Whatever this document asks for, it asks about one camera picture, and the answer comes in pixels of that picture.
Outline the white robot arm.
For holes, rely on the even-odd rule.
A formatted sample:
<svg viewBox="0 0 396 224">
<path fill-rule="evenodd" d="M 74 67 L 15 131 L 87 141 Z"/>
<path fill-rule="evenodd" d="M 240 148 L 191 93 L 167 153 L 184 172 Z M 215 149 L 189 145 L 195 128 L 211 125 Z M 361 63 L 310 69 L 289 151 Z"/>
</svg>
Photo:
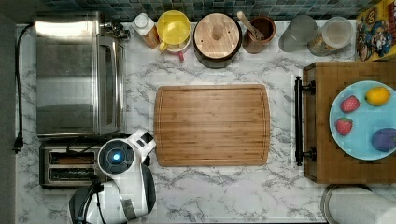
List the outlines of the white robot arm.
<svg viewBox="0 0 396 224">
<path fill-rule="evenodd" d="M 69 200 L 72 224 L 126 224 L 149 214 L 156 203 L 153 176 L 144 161 L 156 147 L 153 136 L 138 130 L 112 139 L 99 150 L 99 169 L 109 178 L 91 178 Z"/>
</svg>

